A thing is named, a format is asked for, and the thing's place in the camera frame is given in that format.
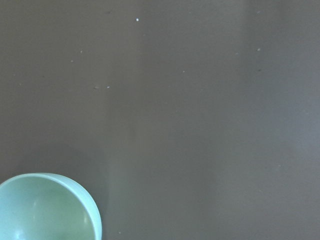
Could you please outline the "light green bowl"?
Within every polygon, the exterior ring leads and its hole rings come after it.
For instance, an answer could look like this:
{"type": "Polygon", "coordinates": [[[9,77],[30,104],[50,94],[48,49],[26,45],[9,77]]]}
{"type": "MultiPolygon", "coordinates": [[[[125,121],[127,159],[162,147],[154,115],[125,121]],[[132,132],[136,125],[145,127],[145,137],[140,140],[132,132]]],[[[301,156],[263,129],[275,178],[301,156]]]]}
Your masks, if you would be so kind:
{"type": "Polygon", "coordinates": [[[26,173],[0,184],[2,240],[101,240],[102,219],[90,193],[54,173],[26,173]]]}

